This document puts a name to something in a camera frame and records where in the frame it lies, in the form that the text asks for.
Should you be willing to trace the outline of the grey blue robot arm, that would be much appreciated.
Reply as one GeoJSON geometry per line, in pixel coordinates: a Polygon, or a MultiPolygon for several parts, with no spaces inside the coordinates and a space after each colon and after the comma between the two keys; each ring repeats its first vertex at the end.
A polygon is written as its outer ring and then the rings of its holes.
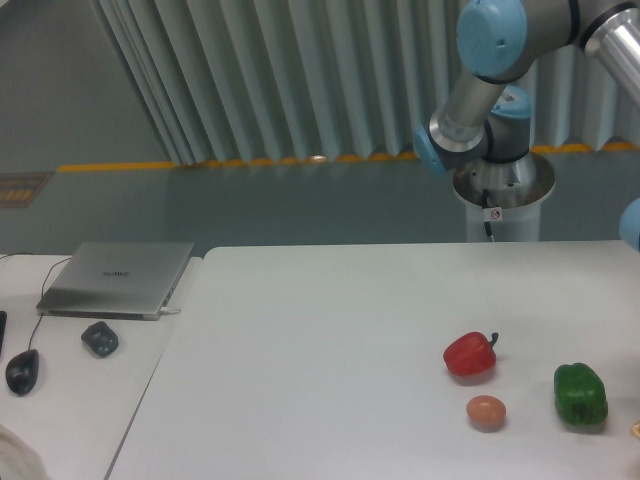
{"type": "Polygon", "coordinates": [[[535,60],[568,45],[597,59],[639,97],[639,7],[634,1],[471,1],[456,45],[462,71],[446,104],[414,132],[414,150],[450,171],[470,242],[535,242],[552,165],[531,152],[532,102],[515,86],[535,60]]]}

